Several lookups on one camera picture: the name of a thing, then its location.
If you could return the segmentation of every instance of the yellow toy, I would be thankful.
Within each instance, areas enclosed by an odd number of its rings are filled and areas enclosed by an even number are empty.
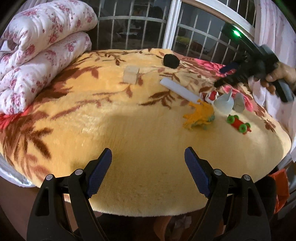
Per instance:
[[[195,108],[195,112],[183,116],[187,119],[187,121],[183,124],[183,126],[187,129],[191,129],[197,125],[202,125],[205,129],[205,126],[210,124],[215,119],[214,109],[211,104],[201,100],[198,100],[197,102],[197,104],[192,102],[189,103],[189,106],[193,106]]]

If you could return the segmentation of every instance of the white plastic piece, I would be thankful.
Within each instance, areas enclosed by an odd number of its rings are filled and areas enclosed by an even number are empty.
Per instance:
[[[232,90],[229,91],[228,94],[223,94],[219,98],[217,98],[214,101],[214,106],[221,111],[222,113],[229,115],[233,105],[234,105],[234,100],[231,97],[232,95]]]
[[[237,93],[234,97],[233,110],[237,113],[242,113],[245,109],[244,105],[244,95],[242,93]]]
[[[168,88],[169,90],[177,93],[184,99],[191,101],[193,103],[197,103],[197,101],[200,99],[202,100],[199,96],[196,94],[193,94],[191,91],[187,90],[185,87],[177,84],[176,82],[168,79],[168,78],[163,78],[160,81],[160,84],[163,85],[164,87]]]

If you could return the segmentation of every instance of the orange plastic piece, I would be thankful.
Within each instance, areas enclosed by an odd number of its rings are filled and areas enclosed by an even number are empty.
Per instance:
[[[192,126],[196,125],[208,125],[215,119],[214,108],[211,104],[201,100],[198,100],[197,102],[197,104],[192,102],[189,103],[189,106],[195,108],[195,112],[183,116],[187,119],[183,124],[185,128],[191,129]]]
[[[269,176],[276,181],[276,208],[274,210],[274,214],[276,214],[284,207],[290,197],[288,177],[286,169],[281,169]]]

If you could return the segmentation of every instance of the red toy car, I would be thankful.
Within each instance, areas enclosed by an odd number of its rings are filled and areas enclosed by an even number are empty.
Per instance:
[[[249,123],[243,123],[239,120],[237,115],[229,115],[227,117],[227,123],[231,124],[234,128],[236,128],[240,133],[244,135],[249,131],[251,132],[251,125]]]

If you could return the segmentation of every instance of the window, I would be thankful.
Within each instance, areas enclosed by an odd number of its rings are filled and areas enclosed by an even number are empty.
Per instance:
[[[225,22],[182,3],[172,50],[184,56],[228,64],[244,50],[221,33]]]
[[[253,27],[255,27],[256,10],[254,0],[219,0],[232,10],[236,11]]]
[[[254,36],[254,0],[84,0],[99,23],[88,34],[93,49],[171,48],[227,64],[241,46],[221,34],[232,21]]]
[[[96,49],[161,48],[171,0],[100,0]]]

